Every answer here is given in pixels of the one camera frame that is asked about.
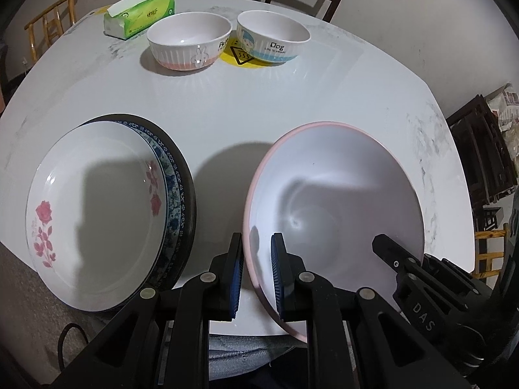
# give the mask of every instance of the stack of plates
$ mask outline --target stack of plates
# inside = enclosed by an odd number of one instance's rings
[[[158,126],[106,115],[63,136],[29,191],[27,242],[34,266],[63,302],[104,311],[143,285],[172,288],[196,223],[193,179]]]

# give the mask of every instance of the white plate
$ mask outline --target white plate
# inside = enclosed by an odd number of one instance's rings
[[[421,209],[404,170],[375,139],[342,123],[306,124],[284,135],[247,194],[243,250],[251,281],[272,318],[306,341],[305,323],[284,323],[276,312],[274,232],[308,271],[338,288],[374,288],[395,307],[395,272],[373,253],[373,238],[385,233],[418,259],[424,255]]]
[[[110,309],[153,267],[166,208],[162,170],[138,133],[113,122],[82,125],[33,178],[25,224],[34,266],[66,304]]]

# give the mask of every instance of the red rose print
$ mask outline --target red rose print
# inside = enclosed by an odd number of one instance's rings
[[[34,249],[36,251],[36,256],[45,259],[42,262],[45,267],[53,267],[53,262],[56,260],[56,253],[51,253],[53,250],[53,244],[49,240],[49,236],[53,233],[53,226],[47,228],[47,224],[53,220],[53,217],[51,216],[52,213],[53,211],[50,209],[50,202],[45,200],[43,200],[36,208],[36,214],[38,215],[38,219],[42,225],[38,227]]]
[[[157,216],[159,214],[160,205],[162,205],[160,197],[157,193],[155,193],[153,196],[151,196],[151,213],[153,216]]]
[[[53,211],[50,209],[50,203],[43,200],[40,205],[36,208],[36,214],[43,225],[47,225],[53,218],[50,214]]]
[[[159,187],[157,177],[155,176],[155,172],[157,171],[157,164],[155,163],[155,161],[149,161],[147,162],[147,165],[149,170],[146,171],[146,177],[148,177],[148,179],[150,180],[149,192],[151,195],[151,213],[153,214],[153,216],[157,216],[160,212],[160,206],[162,205],[160,197],[156,191],[156,189]]]

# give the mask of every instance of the wall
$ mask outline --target wall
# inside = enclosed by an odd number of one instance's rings
[[[9,25],[9,77],[30,61],[25,23],[54,1],[26,0]],[[77,15],[115,1],[78,0]],[[505,82],[519,88],[519,41],[492,0],[343,0],[333,23],[424,79],[445,115]]]

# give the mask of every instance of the black cable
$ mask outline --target black cable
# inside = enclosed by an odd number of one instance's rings
[[[65,364],[63,362],[63,342],[65,342],[65,337],[67,336],[68,331],[72,328],[78,329],[81,332],[83,339],[85,339],[85,343],[88,344],[87,334],[85,334],[85,331],[81,326],[79,326],[76,323],[67,324],[61,331],[60,337],[58,339],[58,364],[60,366],[60,372],[63,371],[63,369],[65,368]]]

